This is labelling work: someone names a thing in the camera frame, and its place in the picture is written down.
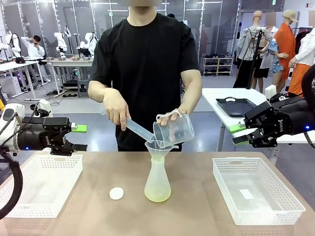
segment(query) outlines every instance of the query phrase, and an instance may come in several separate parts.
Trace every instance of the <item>man's right hand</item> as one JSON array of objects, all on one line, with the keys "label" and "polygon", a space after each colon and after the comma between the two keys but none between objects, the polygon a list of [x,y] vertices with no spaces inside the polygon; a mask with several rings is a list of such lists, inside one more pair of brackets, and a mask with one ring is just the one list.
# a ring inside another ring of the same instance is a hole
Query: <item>man's right hand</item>
[{"label": "man's right hand", "polygon": [[279,58],[285,58],[285,59],[286,59],[286,58],[289,57],[289,54],[286,54],[286,53],[279,53],[279,54],[278,54],[278,57],[279,57]]},{"label": "man's right hand", "polygon": [[126,117],[131,117],[128,105],[119,91],[114,88],[106,88],[103,102],[107,118],[110,119],[114,124],[121,125],[122,131],[125,131]]}]

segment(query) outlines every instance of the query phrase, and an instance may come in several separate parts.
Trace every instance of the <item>stool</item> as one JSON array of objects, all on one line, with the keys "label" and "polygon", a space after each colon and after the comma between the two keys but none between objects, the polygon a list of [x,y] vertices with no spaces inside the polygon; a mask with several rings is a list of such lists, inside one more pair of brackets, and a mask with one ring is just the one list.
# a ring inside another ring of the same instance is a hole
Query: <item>stool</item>
[{"label": "stool", "polygon": [[89,80],[78,80],[78,97],[89,97]]}]

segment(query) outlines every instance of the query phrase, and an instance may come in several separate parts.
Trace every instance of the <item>shoe rack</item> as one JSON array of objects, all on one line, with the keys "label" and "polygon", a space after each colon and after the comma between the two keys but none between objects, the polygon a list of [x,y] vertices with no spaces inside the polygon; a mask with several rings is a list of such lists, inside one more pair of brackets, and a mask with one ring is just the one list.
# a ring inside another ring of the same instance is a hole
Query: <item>shoe rack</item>
[{"label": "shoe rack", "polygon": [[203,58],[203,75],[204,76],[218,76],[218,75],[231,75],[232,65],[234,58],[219,57],[219,56],[205,56]]}]

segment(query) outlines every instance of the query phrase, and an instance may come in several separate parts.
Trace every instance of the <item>black t-shirt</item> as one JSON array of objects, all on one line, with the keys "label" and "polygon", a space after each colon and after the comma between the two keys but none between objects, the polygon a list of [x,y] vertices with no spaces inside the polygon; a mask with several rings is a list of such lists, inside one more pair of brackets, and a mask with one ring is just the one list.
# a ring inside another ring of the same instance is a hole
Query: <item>black t-shirt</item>
[{"label": "black t-shirt", "polygon": [[[181,104],[181,72],[198,69],[195,41],[183,22],[157,13],[148,25],[135,27],[127,19],[106,30],[94,51],[91,79],[117,89],[131,118],[149,131],[157,114]],[[135,149],[144,140],[116,127],[118,146]]]}]

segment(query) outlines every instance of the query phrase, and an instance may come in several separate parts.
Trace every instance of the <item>white plastic tray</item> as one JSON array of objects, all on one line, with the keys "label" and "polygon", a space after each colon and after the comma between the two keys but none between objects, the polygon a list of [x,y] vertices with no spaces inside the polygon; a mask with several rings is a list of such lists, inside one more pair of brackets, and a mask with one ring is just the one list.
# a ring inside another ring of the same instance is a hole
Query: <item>white plastic tray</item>
[{"label": "white plastic tray", "polygon": [[[36,155],[23,168],[22,195],[7,215],[12,218],[56,218],[82,172],[82,155]],[[0,208],[11,197],[13,179],[0,190]]]},{"label": "white plastic tray", "polygon": [[214,158],[213,174],[236,225],[294,225],[305,211],[261,158]]}]

